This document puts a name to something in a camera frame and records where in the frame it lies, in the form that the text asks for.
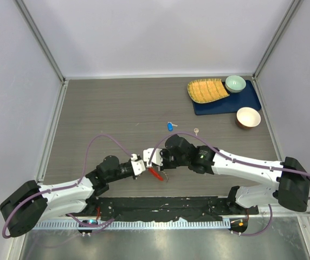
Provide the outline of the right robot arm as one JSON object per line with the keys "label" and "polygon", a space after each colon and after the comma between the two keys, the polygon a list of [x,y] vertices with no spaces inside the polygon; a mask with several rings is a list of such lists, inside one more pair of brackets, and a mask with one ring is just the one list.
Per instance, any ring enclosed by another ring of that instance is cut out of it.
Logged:
{"label": "right robot arm", "polygon": [[241,157],[216,147],[194,146],[177,134],[166,140],[160,155],[163,169],[187,167],[198,174],[233,176],[256,182],[253,187],[231,188],[226,206],[233,214],[275,203],[295,212],[307,210],[310,177],[295,158],[266,161]]}

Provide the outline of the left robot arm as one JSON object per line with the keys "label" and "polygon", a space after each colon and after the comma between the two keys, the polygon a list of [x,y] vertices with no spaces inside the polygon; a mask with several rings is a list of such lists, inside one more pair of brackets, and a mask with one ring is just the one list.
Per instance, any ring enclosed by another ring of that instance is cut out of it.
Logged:
{"label": "left robot arm", "polygon": [[136,154],[125,163],[110,155],[78,180],[55,185],[27,181],[0,204],[5,220],[2,236],[19,237],[40,221],[69,213],[91,216],[97,209],[95,198],[108,191],[111,182],[135,178],[144,170],[144,162]]}

